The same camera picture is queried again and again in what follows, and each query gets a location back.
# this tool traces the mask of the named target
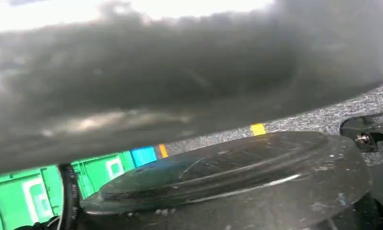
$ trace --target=black cable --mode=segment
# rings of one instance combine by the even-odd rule
[[[79,185],[71,164],[57,166],[62,178],[63,209],[57,230],[75,230],[80,213]]]

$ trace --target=gray carpet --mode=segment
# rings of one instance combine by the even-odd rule
[[[326,134],[339,134],[339,125],[350,117],[383,112],[383,86],[359,97],[329,107],[300,114],[297,116],[265,123],[267,132],[287,130],[312,130]],[[198,149],[228,140],[249,137],[249,127],[214,133],[207,136],[192,138],[167,144],[169,155]],[[365,154],[369,165],[383,162],[379,153]]]

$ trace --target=green plastic crate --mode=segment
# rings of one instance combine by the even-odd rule
[[[135,167],[130,151],[74,161],[72,165],[83,198]],[[0,176],[0,230],[13,230],[59,215],[61,187],[56,166]]]

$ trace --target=yellow object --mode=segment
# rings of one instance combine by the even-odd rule
[[[251,131],[254,134],[254,136],[266,133],[265,126],[261,123],[251,125]]]
[[[166,147],[164,144],[159,145],[160,154],[162,154],[162,158],[168,157],[168,151],[166,151]]]

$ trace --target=metal screw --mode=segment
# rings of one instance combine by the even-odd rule
[[[357,138],[355,139],[356,142],[360,144],[367,144],[370,142],[370,138],[367,135],[357,135]]]

